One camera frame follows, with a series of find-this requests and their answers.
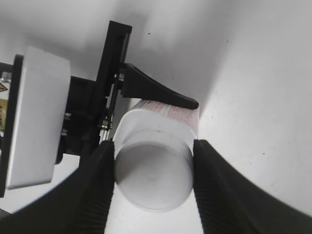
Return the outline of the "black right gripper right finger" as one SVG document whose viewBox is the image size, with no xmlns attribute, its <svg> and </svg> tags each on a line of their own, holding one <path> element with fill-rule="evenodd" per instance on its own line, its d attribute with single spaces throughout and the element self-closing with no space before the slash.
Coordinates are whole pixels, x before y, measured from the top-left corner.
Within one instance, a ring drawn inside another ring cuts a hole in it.
<svg viewBox="0 0 312 234">
<path fill-rule="evenodd" d="M 260 189 L 206 140 L 194 141 L 194 193 L 205 234 L 310 234 L 311 216 Z"/>
</svg>

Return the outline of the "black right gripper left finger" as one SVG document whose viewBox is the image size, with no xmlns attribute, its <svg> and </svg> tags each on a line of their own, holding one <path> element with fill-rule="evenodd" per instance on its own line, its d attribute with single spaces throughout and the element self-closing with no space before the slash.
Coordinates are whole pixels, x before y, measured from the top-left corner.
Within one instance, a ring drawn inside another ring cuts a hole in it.
<svg viewBox="0 0 312 234">
<path fill-rule="evenodd" d="M 1 219 L 2 234 L 102 234 L 114 191 L 114 143 L 103 141 L 54 189 Z"/>
</svg>

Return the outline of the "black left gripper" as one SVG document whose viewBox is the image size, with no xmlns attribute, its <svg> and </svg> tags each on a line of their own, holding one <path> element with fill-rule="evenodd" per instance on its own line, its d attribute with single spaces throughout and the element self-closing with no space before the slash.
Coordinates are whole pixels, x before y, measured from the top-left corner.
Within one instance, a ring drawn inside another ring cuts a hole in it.
<svg viewBox="0 0 312 234">
<path fill-rule="evenodd" d="M 132 27 L 110 21 L 95 81 L 71 77 L 60 138 L 60 152 L 77 156 L 90 154 L 100 141 L 101 124 L 107 116 L 115 74 L 125 62 Z M 162 85 L 132 64 L 121 67 L 124 98 L 139 98 L 195 110 L 199 103 Z"/>
</svg>

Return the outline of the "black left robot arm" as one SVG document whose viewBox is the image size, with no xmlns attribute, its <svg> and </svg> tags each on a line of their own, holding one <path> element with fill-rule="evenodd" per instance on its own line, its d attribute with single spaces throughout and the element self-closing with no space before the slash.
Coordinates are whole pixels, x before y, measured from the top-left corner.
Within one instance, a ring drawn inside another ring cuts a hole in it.
<svg viewBox="0 0 312 234">
<path fill-rule="evenodd" d="M 0 193 L 46 184 L 64 154 L 87 159 L 109 134 L 117 97 L 197 109 L 126 63 L 132 27 L 109 22 L 97 78 L 71 75 L 70 63 L 38 48 L 0 65 Z"/>
</svg>

